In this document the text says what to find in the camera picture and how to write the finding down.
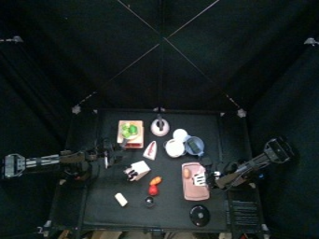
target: black curtain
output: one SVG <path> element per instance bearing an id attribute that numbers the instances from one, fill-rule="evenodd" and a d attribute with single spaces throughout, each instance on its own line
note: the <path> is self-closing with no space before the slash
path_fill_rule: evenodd
<path id="1" fill-rule="evenodd" d="M 0 38 L 8 39 L 14 32 L 3 24 L 0 29 Z M 71 105 L 19 43 L 0 44 L 0 65 L 0 157 L 11 153 L 26 158 L 56 154 L 66 146 Z M 55 174 L 0 182 L 2 238 L 39 237 L 56 182 Z"/>
<path id="2" fill-rule="evenodd" d="M 271 232 L 278 238 L 319 237 L 319 48 L 309 46 L 290 70 L 266 90 L 250 115 L 254 153 L 285 135 L 297 156 L 266 170 L 262 200 Z"/>

